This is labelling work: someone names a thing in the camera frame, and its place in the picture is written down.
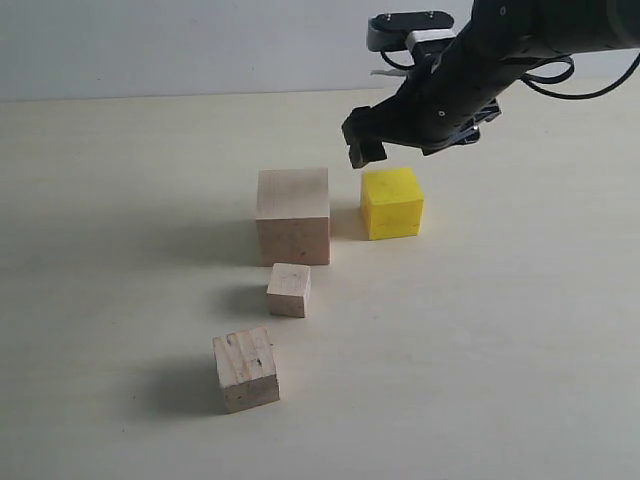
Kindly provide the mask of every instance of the table surface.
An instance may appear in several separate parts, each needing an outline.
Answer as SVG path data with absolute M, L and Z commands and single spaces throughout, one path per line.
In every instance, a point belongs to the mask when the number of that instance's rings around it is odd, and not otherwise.
M 368 242 L 340 124 L 388 93 L 0 104 L 2 478 L 638 478 L 640 83 L 390 148 L 424 228 Z M 298 167 L 332 264 L 282 320 L 257 172 Z M 282 400 L 225 415 L 211 339 L 258 325 Z

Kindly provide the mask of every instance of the wall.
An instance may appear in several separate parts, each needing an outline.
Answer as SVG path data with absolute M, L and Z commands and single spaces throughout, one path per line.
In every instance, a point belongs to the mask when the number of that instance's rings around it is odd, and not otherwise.
M 345 89 L 397 84 L 367 19 L 472 0 L 0 0 L 0 100 Z M 615 76 L 629 52 L 579 63 Z

